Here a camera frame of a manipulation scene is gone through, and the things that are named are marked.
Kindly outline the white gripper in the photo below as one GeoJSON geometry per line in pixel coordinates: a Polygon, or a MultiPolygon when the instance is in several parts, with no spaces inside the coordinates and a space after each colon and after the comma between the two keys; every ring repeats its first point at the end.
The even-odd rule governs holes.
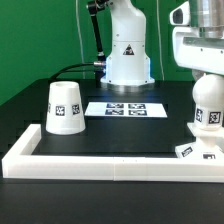
{"type": "Polygon", "coordinates": [[[178,66],[224,75],[224,37],[204,38],[198,28],[175,27],[172,43],[178,66]]]}

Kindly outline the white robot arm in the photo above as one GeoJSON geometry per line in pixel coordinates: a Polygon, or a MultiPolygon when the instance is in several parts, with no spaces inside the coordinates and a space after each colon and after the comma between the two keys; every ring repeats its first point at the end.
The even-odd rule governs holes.
{"type": "MultiPolygon", "coordinates": [[[[145,53],[146,17],[131,0],[109,0],[112,52],[105,84],[137,88],[154,82],[145,53]]],[[[224,75],[224,0],[186,0],[169,15],[178,66],[224,75]]]]}

